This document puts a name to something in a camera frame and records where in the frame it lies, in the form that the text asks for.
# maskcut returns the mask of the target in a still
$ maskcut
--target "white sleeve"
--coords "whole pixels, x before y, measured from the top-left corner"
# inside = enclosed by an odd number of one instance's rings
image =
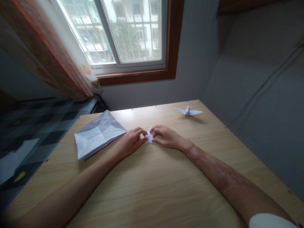
[[[297,228],[297,226],[279,216],[262,213],[252,216],[249,228]]]

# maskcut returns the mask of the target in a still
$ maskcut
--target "window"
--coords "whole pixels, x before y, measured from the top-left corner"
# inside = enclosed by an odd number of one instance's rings
[[[124,17],[124,7],[122,2],[114,2],[117,17]]]
[[[132,5],[133,5],[134,15],[142,14],[141,6],[140,6],[140,0],[132,0]]]
[[[147,40],[147,28],[144,27],[136,27],[136,34],[138,39],[145,39]]]
[[[86,16],[87,13],[86,13],[85,7],[82,4],[82,0],[72,0],[72,1],[75,2],[79,14],[82,16]]]
[[[152,15],[158,15],[157,0],[151,0],[151,14]]]
[[[72,16],[77,16],[77,10],[76,10],[76,6],[73,3],[72,0],[64,0],[64,3],[66,5],[66,8],[68,10],[68,12],[72,15]]]
[[[158,39],[158,28],[152,28],[152,38]]]
[[[175,78],[184,0],[57,2],[101,85]]]

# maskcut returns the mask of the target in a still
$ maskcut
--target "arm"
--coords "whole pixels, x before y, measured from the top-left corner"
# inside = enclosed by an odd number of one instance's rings
[[[250,218],[259,213],[274,214],[294,223],[265,192],[224,162],[168,127],[157,125],[150,132],[153,131],[152,141],[183,152],[237,210],[247,225]],[[162,136],[163,139],[155,138],[157,135]]]
[[[141,134],[145,136],[147,132],[141,128],[127,132],[115,148],[49,195],[21,217],[14,227],[63,227],[66,225],[110,168],[145,143],[147,138],[140,139]]]

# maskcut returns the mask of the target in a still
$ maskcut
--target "glass pane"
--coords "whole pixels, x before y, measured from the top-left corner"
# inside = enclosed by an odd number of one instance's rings
[[[90,65],[115,63],[94,0],[57,0]]]
[[[102,0],[121,62],[162,58],[161,0]]]

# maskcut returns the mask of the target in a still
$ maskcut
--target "wall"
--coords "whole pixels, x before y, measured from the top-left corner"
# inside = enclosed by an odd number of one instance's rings
[[[176,79],[104,87],[102,96],[109,107],[121,110],[199,99],[220,54],[217,7],[217,0],[185,0]]]
[[[294,51],[304,2],[279,2],[237,16],[203,103],[226,125]],[[304,51],[267,84],[230,130],[304,201]]]
[[[53,97],[28,71],[0,47],[0,90],[17,100]]]

